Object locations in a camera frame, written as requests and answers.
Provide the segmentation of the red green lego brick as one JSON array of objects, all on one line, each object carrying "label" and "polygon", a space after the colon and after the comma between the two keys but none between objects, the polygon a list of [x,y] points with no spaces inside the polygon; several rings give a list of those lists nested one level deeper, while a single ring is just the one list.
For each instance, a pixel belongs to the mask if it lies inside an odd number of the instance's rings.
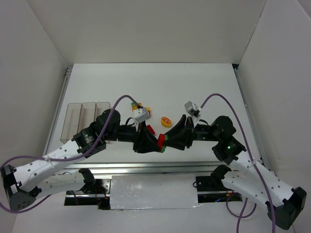
[{"label": "red green lego brick", "polygon": [[165,152],[166,146],[164,145],[164,142],[168,140],[168,136],[166,134],[159,134],[157,145],[160,148],[161,153]]}]

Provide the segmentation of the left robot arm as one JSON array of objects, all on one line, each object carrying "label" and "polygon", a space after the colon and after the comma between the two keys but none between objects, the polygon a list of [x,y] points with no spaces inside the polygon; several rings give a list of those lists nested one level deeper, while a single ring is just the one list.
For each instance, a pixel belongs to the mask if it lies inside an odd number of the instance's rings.
[{"label": "left robot arm", "polygon": [[52,194],[64,191],[89,194],[99,190],[88,168],[73,173],[62,170],[103,151],[107,141],[133,143],[133,150],[137,153],[162,151],[159,140],[145,122],[131,126],[121,125],[120,121],[118,111],[107,109],[89,127],[49,154],[18,167],[5,162],[0,173],[9,207],[2,205],[1,208],[9,213],[24,213],[37,206],[37,199],[46,200]]}]

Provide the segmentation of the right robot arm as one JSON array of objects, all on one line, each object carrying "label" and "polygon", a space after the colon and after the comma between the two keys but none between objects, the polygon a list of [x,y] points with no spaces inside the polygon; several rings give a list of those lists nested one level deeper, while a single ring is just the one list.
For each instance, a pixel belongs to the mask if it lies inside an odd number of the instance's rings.
[{"label": "right robot arm", "polygon": [[233,136],[235,132],[227,116],[216,118],[208,126],[194,125],[190,116],[183,115],[177,125],[165,134],[163,145],[185,150],[192,146],[193,141],[215,141],[217,144],[212,151],[222,164],[211,173],[213,181],[267,210],[268,217],[279,228],[288,230],[304,209],[306,191],[284,183],[252,159],[245,146]]}]

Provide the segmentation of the yellow butterfly lego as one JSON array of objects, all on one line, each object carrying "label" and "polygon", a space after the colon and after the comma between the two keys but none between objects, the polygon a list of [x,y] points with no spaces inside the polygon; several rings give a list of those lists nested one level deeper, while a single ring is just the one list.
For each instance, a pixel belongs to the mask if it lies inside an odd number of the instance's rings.
[{"label": "yellow butterfly lego", "polygon": [[172,126],[172,122],[169,118],[164,116],[161,118],[161,125],[165,128],[170,128]]}]

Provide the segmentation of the yellow red lego stack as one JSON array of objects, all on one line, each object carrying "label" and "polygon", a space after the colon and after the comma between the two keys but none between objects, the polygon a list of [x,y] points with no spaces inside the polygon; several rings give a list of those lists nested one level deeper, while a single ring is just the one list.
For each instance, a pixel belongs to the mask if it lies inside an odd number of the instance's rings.
[{"label": "yellow red lego stack", "polygon": [[150,109],[150,107],[146,107],[146,110],[148,112],[148,118],[150,118],[151,117],[151,109]]}]

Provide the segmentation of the green yellow striped lego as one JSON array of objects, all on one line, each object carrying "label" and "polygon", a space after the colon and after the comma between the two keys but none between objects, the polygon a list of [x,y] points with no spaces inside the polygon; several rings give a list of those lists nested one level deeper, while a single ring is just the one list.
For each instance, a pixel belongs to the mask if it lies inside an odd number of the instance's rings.
[{"label": "green yellow striped lego", "polygon": [[137,102],[137,103],[132,102],[131,103],[132,111],[135,111],[135,110],[137,110],[137,109],[139,109],[141,107],[142,107],[142,104],[140,102]]}]

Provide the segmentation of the clear container right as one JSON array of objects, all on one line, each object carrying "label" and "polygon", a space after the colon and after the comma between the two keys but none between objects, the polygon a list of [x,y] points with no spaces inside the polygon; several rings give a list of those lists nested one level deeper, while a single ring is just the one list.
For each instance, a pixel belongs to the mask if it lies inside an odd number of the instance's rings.
[{"label": "clear container right", "polygon": [[105,110],[110,109],[111,104],[110,102],[97,102],[95,103],[95,114],[94,119],[100,116]]}]

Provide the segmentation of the clear container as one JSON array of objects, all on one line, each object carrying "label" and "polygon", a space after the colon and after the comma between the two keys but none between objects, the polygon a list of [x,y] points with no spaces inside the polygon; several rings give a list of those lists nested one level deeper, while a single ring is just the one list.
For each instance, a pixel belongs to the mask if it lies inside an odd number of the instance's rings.
[{"label": "clear container", "polygon": [[86,102],[82,103],[82,108],[79,116],[78,131],[81,131],[94,121],[96,103]]},{"label": "clear container", "polygon": [[82,104],[69,103],[67,106],[60,141],[65,144],[77,134]]},{"label": "clear container", "polygon": [[105,110],[110,109],[111,104],[110,102],[97,102],[95,103],[95,114],[94,119],[100,116]]}]

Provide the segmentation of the white taped panel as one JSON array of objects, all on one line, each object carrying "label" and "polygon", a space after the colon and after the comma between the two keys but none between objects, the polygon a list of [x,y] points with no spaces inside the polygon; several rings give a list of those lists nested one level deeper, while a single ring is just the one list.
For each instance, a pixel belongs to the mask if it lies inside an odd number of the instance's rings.
[{"label": "white taped panel", "polygon": [[199,206],[194,175],[113,176],[112,210],[189,209]]}]

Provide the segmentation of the clear container middle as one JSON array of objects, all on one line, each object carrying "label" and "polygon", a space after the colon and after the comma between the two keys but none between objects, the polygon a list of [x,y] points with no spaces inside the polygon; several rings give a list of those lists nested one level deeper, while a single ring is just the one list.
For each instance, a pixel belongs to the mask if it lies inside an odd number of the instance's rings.
[{"label": "clear container middle", "polygon": [[96,103],[86,102],[82,103],[82,108],[79,116],[78,131],[81,131],[94,121]]}]

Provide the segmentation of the clear container left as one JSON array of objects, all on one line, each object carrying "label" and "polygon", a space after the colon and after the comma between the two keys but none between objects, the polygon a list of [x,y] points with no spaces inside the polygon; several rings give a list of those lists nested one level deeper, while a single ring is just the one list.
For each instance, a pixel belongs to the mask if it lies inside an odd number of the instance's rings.
[{"label": "clear container left", "polygon": [[82,104],[69,103],[67,106],[60,141],[65,144],[77,134]]}]

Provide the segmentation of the aluminium frame rail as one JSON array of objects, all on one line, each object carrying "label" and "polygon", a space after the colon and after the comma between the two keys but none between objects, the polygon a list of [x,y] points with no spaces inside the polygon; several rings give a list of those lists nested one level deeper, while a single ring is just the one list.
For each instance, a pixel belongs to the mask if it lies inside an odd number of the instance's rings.
[{"label": "aluminium frame rail", "polygon": [[[66,70],[45,152],[61,146],[69,103],[110,102],[129,94],[152,109],[149,124],[157,133],[166,132],[161,117],[177,122],[185,113],[185,102],[204,105],[203,119],[212,122],[220,115],[234,119],[235,137],[247,138],[254,158],[266,163],[258,134],[251,120],[238,75],[237,64],[75,64]],[[173,173],[210,171],[220,164],[212,151],[213,142],[194,142],[184,151],[168,148],[164,153],[135,153],[133,145],[111,142],[105,150],[64,169],[89,168],[97,175],[125,173]]]}]

